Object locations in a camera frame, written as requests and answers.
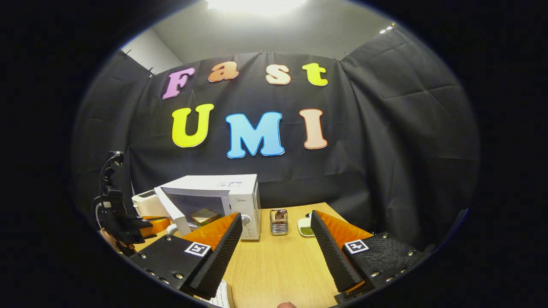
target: ceiling light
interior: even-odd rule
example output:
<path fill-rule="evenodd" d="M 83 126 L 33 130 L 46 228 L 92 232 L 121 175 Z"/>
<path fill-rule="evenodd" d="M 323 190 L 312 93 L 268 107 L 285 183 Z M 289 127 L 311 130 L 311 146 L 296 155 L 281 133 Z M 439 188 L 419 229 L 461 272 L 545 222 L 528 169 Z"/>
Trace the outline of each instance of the ceiling light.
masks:
<path fill-rule="evenodd" d="M 279 14 L 288 12 L 306 0 L 206 0 L 209 9 L 232 12 Z"/>

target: letter m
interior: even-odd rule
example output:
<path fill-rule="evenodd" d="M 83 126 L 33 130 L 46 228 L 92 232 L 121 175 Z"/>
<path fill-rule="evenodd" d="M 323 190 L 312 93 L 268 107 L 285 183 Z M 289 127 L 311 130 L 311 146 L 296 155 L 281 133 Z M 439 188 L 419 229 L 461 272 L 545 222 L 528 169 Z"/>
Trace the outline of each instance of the letter m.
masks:
<path fill-rule="evenodd" d="M 262 143 L 261 154 L 264 156 L 281 155 L 286 150 L 279 140 L 279 122 L 282 114 L 279 112 L 267 112 L 262 115 L 253 128 L 247 117 L 241 113 L 235 113 L 226 117 L 230 124 L 230 151 L 226 153 L 229 158 L 242 158 L 246 152 L 242 149 L 242 142 L 253 156 L 257 154 Z"/>

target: black fabric backdrop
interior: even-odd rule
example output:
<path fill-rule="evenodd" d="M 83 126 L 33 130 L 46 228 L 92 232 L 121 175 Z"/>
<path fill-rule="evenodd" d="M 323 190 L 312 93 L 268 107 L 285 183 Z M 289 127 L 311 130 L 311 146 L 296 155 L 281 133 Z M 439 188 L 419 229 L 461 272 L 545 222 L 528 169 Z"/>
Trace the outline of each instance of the black fabric backdrop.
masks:
<path fill-rule="evenodd" d="M 133 210 L 129 170 L 136 193 L 188 174 L 257 173 L 264 208 L 327 202 L 354 225 L 392 232 L 423 249 L 439 242 L 456 214 L 468 206 L 479 157 L 469 103 L 442 61 L 404 31 L 387 31 L 341 61 L 247 53 L 185 64 L 147 79 L 146 69 L 123 60 L 128 58 L 116 55 L 111 62 L 116 70 L 98 77 L 102 81 L 90 87 L 82 107 L 93 104 L 95 118 L 102 115 L 112 124 L 93 126 L 92 113 L 82 110 L 77 122 L 74 169 L 83 209 L 98 194 L 95 182 L 106 151 L 119 149 L 126 152 L 126 164 L 115 180 L 122 183 L 128 210 Z M 209 82 L 211 68 L 224 61 L 238 63 L 239 75 Z M 311 62 L 326 68 L 322 78 L 329 81 L 327 86 L 308 82 L 301 67 Z M 286 65 L 292 81 L 267 83 L 269 64 Z M 168 75 L 189 67 L 196 72 L 180 94 L 163 100 Z M 117 79 L 127 81 L 116 85 L 111 79 L 118 71 L 124 77 Z M 105 92 L 107 86 L 117 90 Z M 197 127 L 194 109 L 201 104 L 215 106 L 207 138 L 193 148 L 176 146 L 172 112 L 192 109 L 186 127 L 190 135 Z M 326 148 L 304 148 L 306 129 L 299 111 L 306 108 L 323 111 Z M 285 153 L 228 158 L 225 117 L 243 113 L 255 127 L 269 111 L 283 115 L 279 129 Z M 85 163 L 79 155 L 88 158 Z"/>

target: hook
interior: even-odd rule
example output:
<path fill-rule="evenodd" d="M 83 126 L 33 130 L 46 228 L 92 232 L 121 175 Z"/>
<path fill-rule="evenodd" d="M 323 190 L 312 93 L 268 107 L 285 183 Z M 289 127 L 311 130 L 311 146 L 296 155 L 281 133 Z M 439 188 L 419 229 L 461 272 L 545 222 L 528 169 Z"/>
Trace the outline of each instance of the hook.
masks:
<path fill-rule="evenodd" d="M 153 69 L 153 68 L 154 68 L 154 67 L 151 66 L 150 69 L 148 70 L 148 72 L 149 72 L 150 75 L 155 75 L 155 74 L 152 72 L 152 69 Z"/>

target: white microwave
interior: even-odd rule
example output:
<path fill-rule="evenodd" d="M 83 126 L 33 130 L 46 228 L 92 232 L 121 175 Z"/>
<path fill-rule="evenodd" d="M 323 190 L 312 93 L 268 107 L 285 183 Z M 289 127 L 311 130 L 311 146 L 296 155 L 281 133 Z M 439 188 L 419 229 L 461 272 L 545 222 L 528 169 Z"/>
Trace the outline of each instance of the white microwave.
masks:
<path fill-rule="evenodd" d="M 222 216 L 241 213 L 240 239 L 259 239 L 259 183 L 256 174 L 187 175 L 154 188 L 181 235 L 191 232 L 191 215 L 207 209 Z"/>

